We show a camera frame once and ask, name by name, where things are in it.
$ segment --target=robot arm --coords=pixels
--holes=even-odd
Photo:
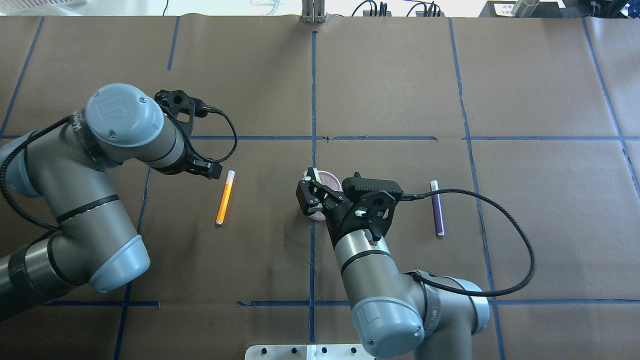
[[[184,92],[162,90],[156,100],[131,85],[107,85],[28,148],[24,143],[36,132],[1,149],[0,160],[8,163],[10,153],[24,148],[3,164],[6,180],[22,195],[43,196],[61,232],[0,259],[0,320],[87,282],[109,292],[149,267],[141,236],[106,175],[110,168],[136,158],[164,174],[220,177],[219,161],[197,154],[184,129],[190,134],[193,115],[219,110]],[[176,116],[185,109],[191,116],[183,127]]]
[[[344,192],[318,179],[317,170],[309,168],[307,177],[298,183],[296,196],[304,215],[322,211],[326,217],[353,325],[364,349],[382,358],[414,350],[416,359],[471,359],[471,335],[486,327],[490,315],[486,297],[471,295],[496,295],[453,277],[420,270],[401,274],[385,243],[396,204],[423,197],[403,194],[394,181],[364,179],[359,173],[342,182]],[[532,250],[530,255],[532,276]],[[514,288],[524,287],[530,279],[528,276]],[[501,291],[509,293],[514,288]]]

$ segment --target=purple marker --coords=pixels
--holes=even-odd
[[[431,182],[431,191],[439,190],[438,181]],[[444,217],[442,216],[442,203],[440,202],[440,194],[431,197],[433,205],[433,221],[436,225],[436,235],[444,236]]]

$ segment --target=white sticker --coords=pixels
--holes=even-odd
[[[495,14],[498,16],[516,16],[513,15],[513,4],[493,4],[493,7],[495,8]]]

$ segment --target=blue tape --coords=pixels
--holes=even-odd
[[[27,58],[24,60],[24,65],[22,66],[22,70],[20,71],[18,82],[15,84],[15,89],[13,89],[13,95],[11,96],[11,100],[9,101],[9,106],[6,109],[6,114],[4,114],[4,120],[2,122],[2,126],[0,127],[0,135],[4,134],[4,129],[6,129],[6,125],[9,122],[9,116],[11,115],[11,110],[13,109],[15,98],[18,96],[18,91],[20,90],[22,79],[24,79],[24,73],[27,71],[27,66],[29,66],[29,61],[31,60],[31,55],[33,54],[33,49],[36,47],[36,43],[38,42],[38,37],[40,37],[40,30],[42,30],[42,24],[44,24],[44,16],[40,18],[40,22],[38,23],[38,28],[36,29],[36,33],[35,35],[33,35],[33,41],[31,42],[31,47],[29,48],[29,52],[27,53]]]
[[[171,42],[171,52],[169,53],[169,64],[166,66],[167,71],[171,71],[173,65],[173,52],[175,51],[175,41],[178,39],[178,29],[180,28],[180,17],[175,18],[175,28],[173,29],[173,41]]]
[[[147,180],[145,182],[145,192],[142,195],[142,205],[140,206],[140,217],[138,218],[138,234],[142,230],[142,220],[147,209],[147,199],[149,194],[149,186],[151,184],[151,168],[147,170]],[[122,313],[120,314],[120,327],[118,328],[118,339],[116,340],[116,349],[113,352],[113,360],[118,360],[120,357],[120,347],[122,346],[122,336],[124,335],[124,325],[127,322],[127,309],[129,308],[129,299],[131,298],[131,283],[127,284],[127,289],[124,294],[124,301],[122,303]]]
[[[316,167],[316,35],[317,31],[312,33],[311,37],[311,162]]]
[[[311,219],[309,252],[309,343],[316,343],[316,221]]]
[[[189,136],[190,140],[233,140],[233,136],[223,135],[192,135]],[[311,136],[238,136],[238,140],[312,140]]]
[[[265,300],[265,301],[251,301],[249,304],[241,301],[237,301],[238,307],[250,307],[250,306],[309,306],[307,300]],[[317,300],[314,301],[315,306],[349,306],[349,302],[346,300]]]
[[[600,71],[600,64],[598,63],[598,58],[596,57],[596,53],[593,50],[593,44],[591,43],[591,35],[589,35],[589,27],[587,26],[587,20],[585,17],[582,18],[582,27],[584,28],[584,35],[587,38],[589,53],[591,54],[593,65],[596,67],[596,73],[598,74],[598,80],[600,81],[602,92],[604,93],[605,100],[607,101],[607,107],[609,108],[609,113],[611,114],[611,118],[613,119],[613,124],[618,134],[618,139],[620,140],[620,146],[622,146],[622,151],[625,155],[625,160],[627,161],[627,167],[629,168],[629,172],[631,173],[631,180],[633,181],[634,186],[636,188],[636,195],[640,198],[640,184],[638,184],[636,170],[634,169],[634,165],[631,162],[631,158],[629,157],[629,151],[627,150],[627,145],[625,144],[624,138],[622,136],[622,131],[620,130],[620,123],[618,122],[618,117],[616,116],[616,112],[613,109],[613,104],[611,103],[611,97],[609,96],[607,85],[604,83],[604,78],[602,77],[602,72]]]
[[[122,306],[123,301],[78,301],[78,300],[56,300],[44,304],[43,306]],[[129,306],[149,306],[160,309],[160,301],[132,301]]]
[[[618,141],[616,136],[470,136],[462,140]]]
[[[640,299],[496,300],[498,305],[640,305]]]
[[[438,138],[435,136],[334,136],[333,138],[329,136],[322,136],[319,139],[322,140],[434,140],[438,141]]]
[[[476,164],[474,162],[473,148],[471,144],[471,133],[469,130],[469,122],[467,117],[467,109],[465,108],[465,102],[462,97],[462,78],[460,76],[460,64],[458,62],[458,51],[456,49],[456,37],[453,31],[453,21],[449,18],[449,32],[451,33],[451,48],[453,50],[453,62],[456,67],[456,78],[458,79],[458,95],[460,97],[460,108],[462,110],[462,117],[465,120],[465,134],[467,139],[467,150],[469,153],[469,163],[471,164],[471,177],[474,182],[474,190],[476,193],[480,193],[480,189],[478,186],[478,180],[476,176]],[[486,231],[484,229],[484,215],[482,211],[482,204],[480,199],[476,199],[476,206],[478,210],[478,215],[480,216],[480,223],[482,224],[482,240],[484,243],[484,262],[486,265],[487,278],[489,280],[489,289],[491,291],[495,291],[495,286],[493,283],[493,271],[491,265],[491,257],[489,255],[489,243],[486,239]],[[495,298],[491,299],[492,308],[493,308],[493,321],[495,322],[495,337],[498,343],[498,350],[500,352],[500,360],[505,359],[504,355],[504,345],[502,344],[502,329],[500,328],[500,316],[498,314],[498,307],[495,305]]]

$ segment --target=cable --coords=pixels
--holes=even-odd
[[[3,195],[4,199],[7,201],[7,203],[9,204],[9,206],[11,206],[11,208],[16,212],[16,214],[20,215],[24,220],[27,220],[28,222],[31,222],[32,224],[35,224],[35,225],[40,226],[40,227],[44,227],[45,229],[48,229],[48,230],[51,230],[51,231],[59,231],[60,228],[57,227],[57,226],[49,225],[49,224],[47,224],[45,222],[42,222],[42,221],[36,219],[35,217],[32,217],[26,211],[24,211],[22,208],[20,208],[20,206],[18,206],[16,201],[13,199],[13,197],[9,193],[9,190],[7,189],[7,186],[6,186],[6,172],[7,172],[7,169],[9,168],[9,164],[11,163],[11,161],[20,153],[20,151],[26,149],[27,145],[29,145],[32,142],[34,142],[35,140],[43,137],[47,133],[50,133],[52,130],[56,129],[57,127],[66,124],[67,122],[68,122],[68,118],[64,118],[64,119],[56,122],[55,124],[47,127],[46,129],[36,133],[35,135],[30,136],[22,144],[18,145],[18,147],[16,147],[9,154],[9,156],[6,157],[6,159],[4,159],[4,161],[2,163],[2,166],[0,167],[0,192],[2,192],[2,195]]]
[[[409,9],[409,12],[408,12],[408,13],[406,13],[406,16],[405,16],[405,17],[409,17],[409,15],[411,15],[411,12],[413,11],[413,9],[415,9],[415,7],[416,7],[416,6],[420,6],[420,5],[423,5],[423,6],[424,6],[424,13],[426,13],[426,12],[427,12],[427,3],[417,3],[417,4],[413,5],[413,6]]]
[[[211,163],[221,163],[222,161],[225,161],[227,159],[229,159],[231,157],[231,155],[233,155],[233,153],[236,151],[236,147],[238,146],[238,135],[236,133],[236,128],[234,127],[233,123],[231,122],[231,119],[229,118],[229,116],[222,110],[211,106],[211,108],[213,109],[213,113],[221,115],[222,117],[225,118],[225,120],[227,121],[227,123],[229,124],[229,127],[231,128],[231,132],[233,132],[234,134],[234,146],[231,148],[231,150],[229,151],[229,153],[222,159],[212,159],[212,158],[208,158],[206,156],[201,155],[191,144],[191,140],[189,140],[189,136],[187,135],[186,131],[184,130],[184,128],[182,127],[182,124],[180,123],[180,121],[178,121],[178,119],[173,116],[173,114],[171,114],[171,110],[166,107],[165,105],[162,104],[158,104],[160,106],[160,108],[162,109],[163,113],[169,118],[169,120],[171,120],[171,122],[173,123],[173,125],[175,125],[175,127],[178,128],[178,131],[180,131],[180,134],[182,135],[182,138],[184,139],[184,142],[187,144],[187,146],[189,147],[189,150],[191,150],[191,152],[193,152],[193,154],[195,156],[197,156],[199,158],[199,160],[202,161],[207,161],[207,162],[211,162]]]
[[[407,274],[411,275],[413,277],[413,280],[415,281],[423,282],[434,288],[438,288],[441,290],[449,291],[449,292],[460,294],[460,295],[466,295],[466,296],[498,297],[498,296],[514,293],[524,288],[531,281],[531,278],[533,278],[533,273],[536,271],[536,256],[533,253],[533,248],[531,247],[531,243],[529,243],[527,236],[524,234],[524,232],[522,231],[522,229],[520,228],[516,220],[514,220],[511,214],[509,214],[498,203],[478,193],[470,192],[467,190],[460,190],[460,189],[442,189],[442,190],[436,190],[433,192],[422,193],[422,194],[404,194],[400,198],[400,201],[421,200],[421,199],[426,199],[430,196],[438,195],[441,193],[462,193],[465,195],[473,196],[477,199],[487,202],[489,205],[498,209],[505,217],[507,217],[507,219],[509,219],[509,221],[511,222],[511,225],[513,225],[513,227],[516,229],[516,231],[522,238],[522,241],[524,241],[524,244],[526,245],[527,250],[529,251],[529,261],[530,261],[529,272],[527,273],[527,276],[525,276],[524,280],[520,281],[517,285],[512,286],[508,289],[495,290],[495,291],[468,291],[468,290],[463,290],[458,288],[452,288],[451,286],[446,286],[446,285],[431,281],[429,279],[425,279],[424,277],[420,276],[420,274],[418,274],[417,272],[408,272]]]
[[[371,16],[374,16],[374,14],[378,12],[378,4],[376,4],[376,2],[375,2],[375,1],[373,1],[373,0],[364,0],[364,1],[362,1],[362,2],[360,3],[360,5],[358,5],[358,7],[356,8],[356,10],[353,10],[353,13],[351,14],[351,16],[355,16],[355,15],[356,15],[356,12],[358,11],[358,9],[359,9],[362,5],[364,5],[364,4],[366,4],[366,3],[369,3],[369,6],[372,6],[371,4],[373,4],[373,6],[372,6],[372,7],[373,7],[373,8],[375,8],[375,10],[374,10],[373,8],[371,9]]]

